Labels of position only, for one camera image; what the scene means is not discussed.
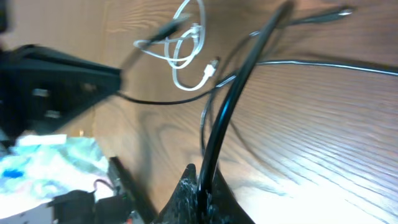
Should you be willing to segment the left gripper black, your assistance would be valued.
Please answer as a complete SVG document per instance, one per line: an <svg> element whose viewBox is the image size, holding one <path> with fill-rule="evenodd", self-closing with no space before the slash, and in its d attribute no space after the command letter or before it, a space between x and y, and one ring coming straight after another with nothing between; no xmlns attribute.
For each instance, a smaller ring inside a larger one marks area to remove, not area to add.
<svg viewBox="0 0 398 224"><path fill-rule="evenodd" d="M50 134L121 87L121 70L48 47L1 52L1 131Z"/></svg>

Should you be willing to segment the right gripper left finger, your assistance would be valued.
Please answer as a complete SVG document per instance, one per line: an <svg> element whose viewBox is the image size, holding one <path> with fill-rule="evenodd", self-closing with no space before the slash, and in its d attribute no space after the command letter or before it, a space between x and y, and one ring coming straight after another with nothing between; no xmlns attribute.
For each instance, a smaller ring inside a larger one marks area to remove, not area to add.
<svg viewBox="0 0 398 224"><path fill-rule="evenodd" d="M198 223L196 189L196 167L188 164L166 206L152 223Z"/></svg>

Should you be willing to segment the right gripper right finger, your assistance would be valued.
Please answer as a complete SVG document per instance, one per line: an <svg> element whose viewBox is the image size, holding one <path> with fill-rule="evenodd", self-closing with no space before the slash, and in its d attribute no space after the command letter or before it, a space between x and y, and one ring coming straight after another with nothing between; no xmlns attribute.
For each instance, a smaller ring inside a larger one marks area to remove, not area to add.
<svg viewBox="0 0 398 224"><path fill-rule="evenodd" d="M215 172L208 205L207 222L213 224L254 224L234 197L219 169Z"/></svg>

